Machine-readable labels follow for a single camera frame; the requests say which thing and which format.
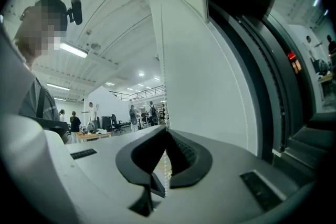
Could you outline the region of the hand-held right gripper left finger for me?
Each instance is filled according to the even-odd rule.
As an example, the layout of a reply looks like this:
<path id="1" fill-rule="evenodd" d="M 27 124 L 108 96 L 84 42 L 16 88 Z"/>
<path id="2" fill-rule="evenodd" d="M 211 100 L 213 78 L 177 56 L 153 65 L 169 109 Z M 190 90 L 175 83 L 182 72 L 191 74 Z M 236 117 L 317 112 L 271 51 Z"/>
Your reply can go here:
<path id="1" fill-rule="evenodd" d="M 94 149 L 96 153 L 71 159 L 66 188 L 79 223 L 168 223 L 163 207 L 149 215 L 139 210 L 151 202 L 151 193 L 142 185 L 128 182 L 116 165 L 120 149 L 142 142 L 164 130 L 155 126 L 142 131 L 67 145 L 69 153 Z"/>

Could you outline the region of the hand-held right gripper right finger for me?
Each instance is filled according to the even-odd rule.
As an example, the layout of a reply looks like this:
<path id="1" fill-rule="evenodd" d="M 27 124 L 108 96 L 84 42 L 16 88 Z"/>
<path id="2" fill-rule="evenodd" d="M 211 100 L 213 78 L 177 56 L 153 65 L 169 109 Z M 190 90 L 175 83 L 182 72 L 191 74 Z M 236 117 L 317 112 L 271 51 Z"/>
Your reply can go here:
<path id="1" fill-rule="evenodd" d="M 312 190 L 239 146 L 177 133 L 208 149 L 213 162 L 197 184 L 168 191 L 157 223 L 289 223 Z"/>

